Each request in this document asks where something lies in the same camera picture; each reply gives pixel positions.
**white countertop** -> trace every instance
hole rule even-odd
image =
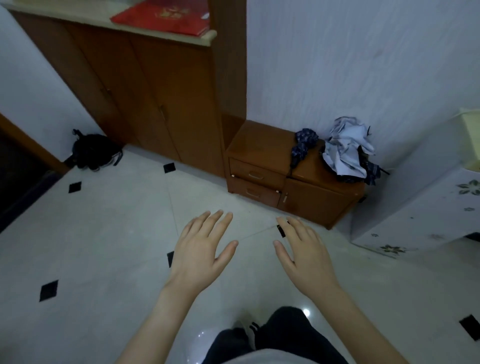
[[[216,37],[215,30],[209,30],[203,36],[197,37],[112,23],[110,17],[140,1],[141,0],[0,0],[0,4],[8,10],[95,25],[103,28],[123,30],[199,46],[209,47],[212,40]]]

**red folder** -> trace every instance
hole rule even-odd
[[[200,36],[210,27],[207,0],[146,0],[110,18],[114,23]]]

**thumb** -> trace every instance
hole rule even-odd
[[[275,247],[275,252],[278,257],[278,260],[282,264],[282,267],[285,270],[285,272],[288,273],[293,269],[295,269],[295,264],[290,259],[290,256],[288,255],[287,250],[285,249],[283,244],[280,241],[275,240],[273,242],[273,245]]]
[[[218,274],[222,273],[227,264],[230,263],[238,244],[239,242],[236,240],[229,242],[217,259],[215,259],[215,262],[213,262],[213,268]]]

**leg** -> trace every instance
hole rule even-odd
[[[277,349],[322,364],[347,364],[299,308],[280,307],[255,334],[255,347]]]
[[[233,328],[220,332],[213,342],[203,364],[221,364],[252,352],[244,329]]]

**black bag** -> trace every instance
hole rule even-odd
[[[96,172],[100,170],[100,167],[105,167],[112,163],[116,166],[123,157],[121,147],[104,135],[83,135],[77,129],[73,130],[73,135],[78,136],[78,140],[73,144],[72,159],[80,169],[88,167]]]

